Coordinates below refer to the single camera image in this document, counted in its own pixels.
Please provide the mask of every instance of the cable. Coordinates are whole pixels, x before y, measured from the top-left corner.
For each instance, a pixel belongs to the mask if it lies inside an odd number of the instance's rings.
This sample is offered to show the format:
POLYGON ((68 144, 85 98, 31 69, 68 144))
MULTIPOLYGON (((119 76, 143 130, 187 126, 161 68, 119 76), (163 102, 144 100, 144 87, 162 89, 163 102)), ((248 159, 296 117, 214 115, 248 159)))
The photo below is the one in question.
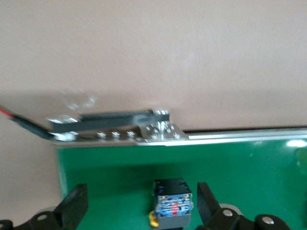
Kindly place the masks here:
POLYGON ((53 135, 49 133, 48 129, 36 124, 34 121, 31 121, 19 115, 10 114, 9 112, 6 112, 3 109, 0 109, 0 113, 6 115, 10 120, 16 122, 21 127, 25 128, 26 130, 30 131, 31 133, 43 139, 50 140, 53 138, 53 135))
POLYGON ((4 111, 3 109, 0 109, 0 113, 8 116, 9 118, 13 118, 14 117, 12 114, 9 114, 8 112, 4 111))

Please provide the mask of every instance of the terminal block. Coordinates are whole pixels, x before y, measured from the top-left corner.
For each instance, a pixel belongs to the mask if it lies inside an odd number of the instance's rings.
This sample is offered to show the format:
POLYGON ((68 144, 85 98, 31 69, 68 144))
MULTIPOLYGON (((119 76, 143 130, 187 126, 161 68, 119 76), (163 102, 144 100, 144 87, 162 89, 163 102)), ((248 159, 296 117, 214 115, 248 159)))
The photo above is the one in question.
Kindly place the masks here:
POLYGON ((190 223, 192 192, 181 178, 155 180, 153 186, 154 211, 149 214, 156 230, 176 230, 190 223))

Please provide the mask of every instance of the beige wall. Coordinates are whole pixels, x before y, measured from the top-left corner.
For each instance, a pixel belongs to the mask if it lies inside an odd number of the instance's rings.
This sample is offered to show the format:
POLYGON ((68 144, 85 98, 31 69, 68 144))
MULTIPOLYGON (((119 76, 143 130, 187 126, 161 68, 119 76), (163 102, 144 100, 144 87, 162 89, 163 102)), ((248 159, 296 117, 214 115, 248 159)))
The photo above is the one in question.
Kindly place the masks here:
MULTIPOLYGON (((45 123, 79 89, 95 111, 169 108, 184 129, 305 125, 306 12, 304 0, 2 1, 0 104, 45 123)), ((2 115, 0 157, 0 219, 60 201, 51 144, 2 115)))

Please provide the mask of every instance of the metal bracket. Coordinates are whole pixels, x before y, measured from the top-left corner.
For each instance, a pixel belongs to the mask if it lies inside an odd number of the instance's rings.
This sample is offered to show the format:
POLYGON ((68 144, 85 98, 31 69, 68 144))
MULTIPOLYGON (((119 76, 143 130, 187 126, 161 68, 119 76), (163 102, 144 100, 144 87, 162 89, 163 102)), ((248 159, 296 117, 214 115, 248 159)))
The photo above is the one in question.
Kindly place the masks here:
POLYGON ((49 119, 53 125, 55 140, 64 142, 94 141, 104 144, 120 142, 159 142, 187 140, 188 136, 175 124, 169 122, 167 110, 130 111, 82 115, 81 118, 67 117, 49 119))

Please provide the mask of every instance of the green circuit board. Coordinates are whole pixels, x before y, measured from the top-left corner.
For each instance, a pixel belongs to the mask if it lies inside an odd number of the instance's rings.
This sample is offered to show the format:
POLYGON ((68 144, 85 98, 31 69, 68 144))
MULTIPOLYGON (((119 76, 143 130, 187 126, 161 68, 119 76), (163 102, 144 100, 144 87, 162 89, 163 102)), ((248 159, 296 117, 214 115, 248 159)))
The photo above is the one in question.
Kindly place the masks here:
MULTIPOLYGON (((62 194, 88 186, 89 209, 78 230, 150 230, 153 180, 181 177, 195 206, 197 182, 207 182, 219 203, 250 220, 272 214, 292 230, 307 230, 307 148, 291 141, 58 148, 62 194)), ((185 230, 199 225, 195 207, 185 230)))

